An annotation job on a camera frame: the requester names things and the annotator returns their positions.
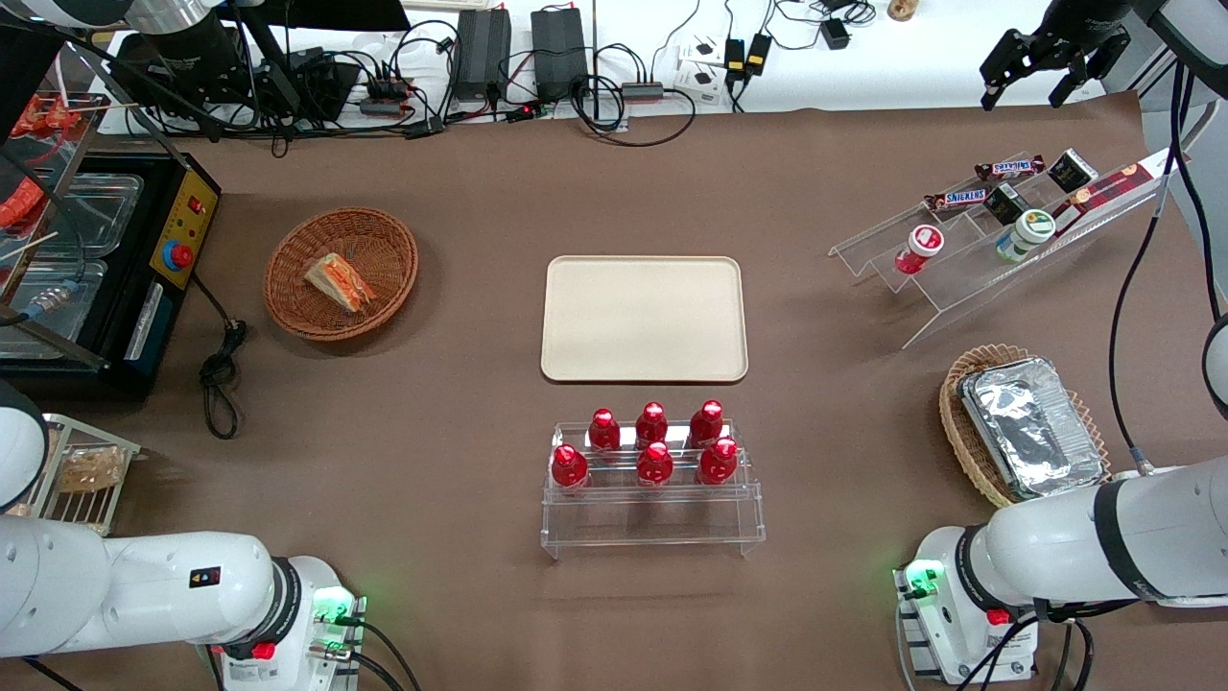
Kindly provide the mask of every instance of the sandwich slice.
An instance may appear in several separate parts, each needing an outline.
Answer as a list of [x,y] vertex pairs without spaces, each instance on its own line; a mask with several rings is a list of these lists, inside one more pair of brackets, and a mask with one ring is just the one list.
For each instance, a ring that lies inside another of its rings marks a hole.
[[307,280],[349,312],[357,312],[376,296],[359,271],[336,252],[312,264]]

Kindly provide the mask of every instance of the foil container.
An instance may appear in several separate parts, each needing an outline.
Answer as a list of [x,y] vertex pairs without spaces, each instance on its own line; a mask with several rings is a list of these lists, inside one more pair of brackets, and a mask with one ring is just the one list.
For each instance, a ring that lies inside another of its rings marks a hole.
[[1108,477],[1092,434],[1049,361],[1027,358],[969,374],[959,394],[1018,498],[1059,495]]

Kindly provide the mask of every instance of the control panel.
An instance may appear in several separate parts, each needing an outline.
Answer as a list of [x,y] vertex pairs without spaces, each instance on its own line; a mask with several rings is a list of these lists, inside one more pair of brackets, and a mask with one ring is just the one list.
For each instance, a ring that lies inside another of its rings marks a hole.
[[188,276],[216,207],[217,193],[199,174],[188,171],[150,257],[150,266],[182,290],[188,287]]

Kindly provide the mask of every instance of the red switch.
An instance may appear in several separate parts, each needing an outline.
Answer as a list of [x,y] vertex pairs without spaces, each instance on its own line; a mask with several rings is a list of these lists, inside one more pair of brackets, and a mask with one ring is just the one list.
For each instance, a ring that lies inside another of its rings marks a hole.
[[185,269],[192,265],[192,247],[187,244],[176,244],[171,248],[171,263],[174,268]]
[[252,657],[258,660],[271,660],[273,654],[278,652],[278,646],[265,641],[264,643],[257,643],[252,646]]

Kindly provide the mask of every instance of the white jar lid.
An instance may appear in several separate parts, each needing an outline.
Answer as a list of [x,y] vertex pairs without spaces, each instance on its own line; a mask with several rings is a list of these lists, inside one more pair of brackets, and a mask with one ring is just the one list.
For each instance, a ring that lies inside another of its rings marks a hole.
[[1057,230],[1057,222],[1049,211],[1040,209],[1028,209],[1014,221],[1014,230],[1024,241],[1040,244]]
[[909,233],[909,249],[922,257],[937,254],[944,243],[942,231],[932,225],[919,225]]

